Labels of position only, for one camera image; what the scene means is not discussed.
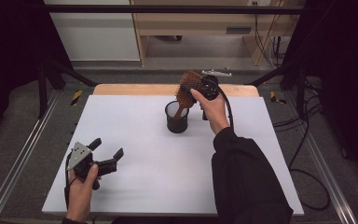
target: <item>black sleeve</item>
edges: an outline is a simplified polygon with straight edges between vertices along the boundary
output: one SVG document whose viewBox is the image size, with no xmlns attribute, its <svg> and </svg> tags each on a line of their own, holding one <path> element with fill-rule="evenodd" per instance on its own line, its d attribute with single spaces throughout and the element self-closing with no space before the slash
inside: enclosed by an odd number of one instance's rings
<svg viewBox="0 0 358 224">
<path fill-rule="evenodd" d="M 255 141 L 228 127 L 216 135 L 213 146 L 214 199 L 221 223 L 289 223 L 293 210 Z"/>
<path fill-rule="evenodd" d="M 76 222 L 76 221 L 73 221 L 71 219 L 68 219 L 68 218 L 63 218 L 62 219 L 62 223 L 61 224 L 83 224 L 81 222 Z"/>
</svg>

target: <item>brown bristles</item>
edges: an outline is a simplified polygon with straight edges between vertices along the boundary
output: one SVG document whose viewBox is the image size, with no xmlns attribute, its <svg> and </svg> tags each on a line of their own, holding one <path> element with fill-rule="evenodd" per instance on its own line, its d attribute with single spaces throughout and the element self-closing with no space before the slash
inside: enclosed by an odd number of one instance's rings
<svg viewBox="0 0 358 224">
<path fill-rule="evenodd" d="M 190 108 L 195 103 L 193 96 L 191 95 L 190 89 L 199 90 L 201 87 L 201 75 L 188 71 L 183 74 L 182 80 L 176 90 L 176 100 L 179 106 L 182 108 Z"/>
</svg>

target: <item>human hand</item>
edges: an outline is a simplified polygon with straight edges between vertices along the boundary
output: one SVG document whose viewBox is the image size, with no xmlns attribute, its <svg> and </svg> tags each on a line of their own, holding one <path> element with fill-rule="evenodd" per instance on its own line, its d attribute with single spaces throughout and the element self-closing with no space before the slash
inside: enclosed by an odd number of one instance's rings
<svg viewBox="0 0 358 224">
<path fill-rule="evenodd" d="M 69 205 L 66 218 L 84 223 L 90 213 L 90 202 L 92 195 L 92 183 L 97 178 L 98 165 L 93 164 L 89 169 L 84 183 L 76 177 L 75 171 L 69 174 L 69 183 L 72 182 L 69 191 Z"/>
<path fill-rule="evenodd" d="M 190 91 L 194 99 L 200 102 L 200 105 L 210 122 L 211 129 L 215 134 L 218 134 L 226 127 L 229 127 L 226 116 L 225 100 L 221 94 L 219 94 L 216 99 L 209 101 L 199 91 L 193 89 Z"/>
</svg>

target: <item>white table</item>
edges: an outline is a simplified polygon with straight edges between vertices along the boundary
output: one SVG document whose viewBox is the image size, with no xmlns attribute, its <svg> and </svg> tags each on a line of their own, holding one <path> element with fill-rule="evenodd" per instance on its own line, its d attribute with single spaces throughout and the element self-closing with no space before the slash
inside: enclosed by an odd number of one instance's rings
<svg viewBox="0 0 358 224">
<path fill-rule="evenodd" d="M 304 211 L 261 97 L 228 96 L 238 136 L 254 138 L 280 180 L 294 215 Z M 100 137 L 94 160 L 111 159 L 123 147 L 117 172 L 103 176 L 93 192 L 91 213 L 111 216 L 215 216 L 209 122 L 199 105 L 188 115 L 184 133 L 166 126 L 165 105 L 173 95 L 91 95 L 77 124 L 67 154 L 75 142 L 88 145 Z M 63 216 L 64 163 L 42 211 Z"/>
</svg>

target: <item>black cup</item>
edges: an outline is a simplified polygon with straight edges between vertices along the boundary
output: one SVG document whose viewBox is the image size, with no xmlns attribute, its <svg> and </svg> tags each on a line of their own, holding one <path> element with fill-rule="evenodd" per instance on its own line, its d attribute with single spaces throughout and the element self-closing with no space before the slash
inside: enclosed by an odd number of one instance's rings
<svg viewBox="0 0 358 224">
<path fill-rule="evenodd" d="M 179 103 L 172 101 L 165 106 L 165 114 L 167 115 L 167 127 L 172 133 L 182 133 L 187 129 L 188 108 L 183 109 L 180 116 L 176 117 L 179 109 Z"/>
</svg>

